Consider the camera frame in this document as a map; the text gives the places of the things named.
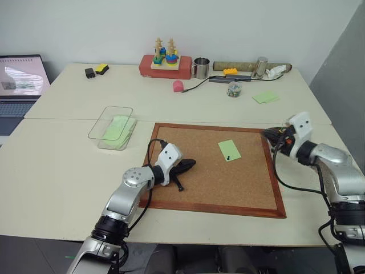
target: laptop screen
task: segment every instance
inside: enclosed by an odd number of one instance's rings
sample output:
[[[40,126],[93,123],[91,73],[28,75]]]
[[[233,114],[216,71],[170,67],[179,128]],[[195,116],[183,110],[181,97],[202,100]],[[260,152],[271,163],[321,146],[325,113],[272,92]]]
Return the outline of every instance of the laptop screen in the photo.
[[[40,55],[0,56],[0,98],[36,98],[49,86]]]

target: small metal cup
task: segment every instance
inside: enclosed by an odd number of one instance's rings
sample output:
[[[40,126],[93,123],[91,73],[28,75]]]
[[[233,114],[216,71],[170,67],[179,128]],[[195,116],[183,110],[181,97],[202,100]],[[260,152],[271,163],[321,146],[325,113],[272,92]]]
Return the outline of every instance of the small metal cup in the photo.
[[[192,77],[205,79],[209,75],[209,60],[203,57],[196,58],[192,65]]]

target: red block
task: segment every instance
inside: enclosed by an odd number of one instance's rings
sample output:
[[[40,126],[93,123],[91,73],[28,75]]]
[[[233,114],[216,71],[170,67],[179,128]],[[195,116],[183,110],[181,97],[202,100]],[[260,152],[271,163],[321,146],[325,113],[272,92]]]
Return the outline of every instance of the red block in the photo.
[[[181,56],[179,70],[153,70],[151,63],[154,55],[145,55],[139,64],[139,72],[143,77],[190,79],[192,76],[192,58]]]

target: cork board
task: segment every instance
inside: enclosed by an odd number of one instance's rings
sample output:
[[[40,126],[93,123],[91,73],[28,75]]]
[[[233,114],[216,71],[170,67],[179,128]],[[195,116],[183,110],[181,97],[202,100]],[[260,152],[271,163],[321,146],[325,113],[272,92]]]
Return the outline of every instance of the cork board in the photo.
[[[178,175],[185,190],[171,181],[153,189],[151,208],[232,215],[286,218],[278,182],[273,174],[269,145],[262,129],[156,123],[151,139],[177,145],[183,159],[196,164]],[[218,143],[233,140],[241,158],[226,162]],[[160,144],[151,147],[156,162]],[[144,207],[148,194],[141,198]]]

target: green paper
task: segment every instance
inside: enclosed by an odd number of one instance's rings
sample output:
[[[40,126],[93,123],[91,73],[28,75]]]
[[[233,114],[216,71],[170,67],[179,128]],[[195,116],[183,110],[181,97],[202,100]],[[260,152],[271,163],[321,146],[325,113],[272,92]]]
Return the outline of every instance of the green paper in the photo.
[[[103,142],[113,149],[120,149],[132,135],[136,119],[115,116],[103,135]]]
[[[233,143],[232,140],[219,142],[218,146],[221,149],[224,159],[227,162],[236,160],[241,157],[240,152],[238,151],[236,145]]]
[[[259,104],[270,103],[279,100],[279,95],[273,93],[272,91],[263,92],[252,96],[252,98]]]

